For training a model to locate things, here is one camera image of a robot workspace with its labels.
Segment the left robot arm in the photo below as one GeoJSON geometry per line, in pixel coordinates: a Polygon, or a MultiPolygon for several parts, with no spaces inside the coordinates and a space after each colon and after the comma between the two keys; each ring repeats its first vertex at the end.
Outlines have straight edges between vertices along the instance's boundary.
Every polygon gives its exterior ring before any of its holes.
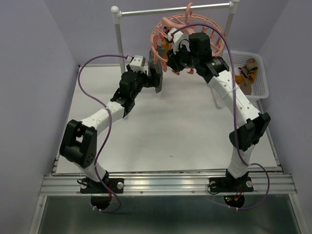
{"type": "Polygon", "coordinates": [[[66,125],[59,153],[86,175],[77,180],[83,194],[123,192],[117,187],[123,179],[110,179],[107,170],[98,163],[98,136],[104,130],[110,133],[113,122],[131,112],[142,88],[154,87],[157,93],[161,91],[162,75],[155,68],[148,71],[127,69],[121,75],[119,87],[109,103],[88,118],[80,121],[72,119],[66,125]]]}

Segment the pink round clip hanger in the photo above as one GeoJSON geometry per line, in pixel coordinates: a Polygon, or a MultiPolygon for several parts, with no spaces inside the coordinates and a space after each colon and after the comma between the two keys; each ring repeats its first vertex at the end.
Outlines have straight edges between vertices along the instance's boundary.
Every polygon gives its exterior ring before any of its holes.
{"type": "Polygon", "coordinates": [[[210,46],[213,56],[219,56],[224,49],[224,42],[221,39],[219,33],[224,33],[221,27],[212,19],[193,13],[193,3],[190,2],[184,9],[184,13],[172,15],[169,17],[163,17],[162,20],[155,26],[151,33],[151,58],[154,65],[160,65],[160,70],[166,72],[168,66],[166,62],[168,59],[164,59],[164,47],[161,46],[162,36],[167,37],[167,34],[163,32],[163,27],[167,26],[169,31],[172,28],[176,28],[177,31],[181,31],[187,34],[187,39],[183,40],[180,47],[186,44],[189,39],[189,35],[194,33],[206,33],[210,39],[210,46]]]}

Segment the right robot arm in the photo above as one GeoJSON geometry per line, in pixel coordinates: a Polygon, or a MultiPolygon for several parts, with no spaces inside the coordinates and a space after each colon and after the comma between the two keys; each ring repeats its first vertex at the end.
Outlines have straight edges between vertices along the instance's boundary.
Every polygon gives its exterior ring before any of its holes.
{"type": "Polygon", "coordinates": [[[251,192],[248,177],[251,154],[264,135],[271,120],[268,113],[254,107],[236,84],[234,69],[222,57],[212,55],[210,38],[205,33],[193,33],[185,38],[182,32],[169,32],[172,48],[167,52],[167,66],[174,72],[189,67],[203,77],[215,90],[234,118],[234,130],[229,134],[233,146],[231,162],[224,177],[212,178],[208,191],[218,193],[251,192]]]}

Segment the mustard brown striped sock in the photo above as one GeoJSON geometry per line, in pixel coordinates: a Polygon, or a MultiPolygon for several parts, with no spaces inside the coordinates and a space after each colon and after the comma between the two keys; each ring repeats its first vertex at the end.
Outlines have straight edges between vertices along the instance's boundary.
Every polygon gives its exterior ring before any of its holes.
{"type": "MultiPolygon", "coordinates": [[[[163,27],[163,32],[165,34],[168,34],[169,28],[167,26],[164,26],[163,27]]],[[[162,36],[162,38],[161,38],[161,46],[164,47],[163,58],[164,59],[168,59],[167,52],[170,50],[170,43],[167,41],[167,38],[165,36],[162,36]]]]}

